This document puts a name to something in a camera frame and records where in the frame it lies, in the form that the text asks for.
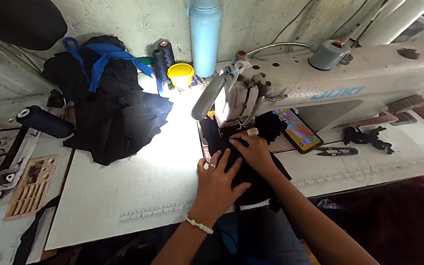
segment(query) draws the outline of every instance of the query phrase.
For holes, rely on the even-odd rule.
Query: wrist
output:
[[[209,211],[208,208],[201,207],[196,204],[192,205],[192,208],[188,212],[187,216],[189,219],[196,221],[196,223],[203,224],[209,228],[212,228],[217,219],[220,217]]]
[[[268,182],[274,179],[286,178],[274,164],[267,168],[267,170],[262,174],[262,177]]]

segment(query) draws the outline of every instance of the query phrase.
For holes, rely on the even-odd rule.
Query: scissors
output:
[[[352,156],[359,154],[356,148],[351,147],[320,147],[315,150],[322,151],[317,156],[335,157],[335,156]]]

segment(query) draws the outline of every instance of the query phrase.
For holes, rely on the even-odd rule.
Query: left hand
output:
[[[215,221],[251,186],[251,183],[244,182],[232,190],[232,179],[237,175],[243,159],[238,158],[228,172],[225,172],[230,149],[225,150],[217,165],[220,154],[221,152],[217,151],[212,156],[208,169],[204,169],[206,159],[199,160],[197,197],[188,214],[191,220],[209,228],[212,228]]]

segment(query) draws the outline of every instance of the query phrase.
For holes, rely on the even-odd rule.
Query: concrete wall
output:
[[[100,34],[113,34],[135,56],[150,56],[159,39],[173,44],[178,60],[191,61],[187,0],[52,0],[68,24],[67,36],[80,42]],[[224,16],[218,60],[230,60],[236,50],[251,50],[271,42],[308,0],[222,0]],[[277,41],[319,43],[329,38],[361,6],[364,0],[321,0],[304,13]],[[377,0],[369,0],[339,35],[346,33]],[[59,41],[45,58],[64,51]],[[260,55],[287,52],[287,48]],[[0,100],[47,93],[50,88],[0,54]]]
[[[159,39],[173,44],[178,60],[191,61],[187,0],[52,0],[62,12],[67,35],[80,41],[100,33],[119,37],[135,56],[150,56],[152,44]],[[218,60],[231,60],[236,50],[251,50],[268,44],[294,18],[308,0],[222,0],[224,10]],[[299,41],[319,43],[330,37],[364,0],[321,0],[310,18],[303,14],[280,36],[278,41],[295,40],[298,25],[308,27],[299,34]],[[376,0],[369,0],[360,15],[349,23],[358,22]],[[63,51],[61,43],[44,57]]]

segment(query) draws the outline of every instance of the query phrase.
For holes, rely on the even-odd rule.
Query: thread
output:
[[[156,78],[163,83],[168,82],[170,79],[168,77],[168,66],[166,65],[164,53],[159,49],[153,50],[153,61],[155,63]]]
[[[27,106],[19,111],[15,120],[56,138],[65,138],[74,132],[73,124],[44,111],[37,105]]]
[[[171,45],[171,42],[169,41],[162,41],[158,44],[158,49],[160,49],[163,54],[164,58],[166,59],[166,66],[169,68],[175,63],[174,60],[174,54],[173,54],[173,47]]]

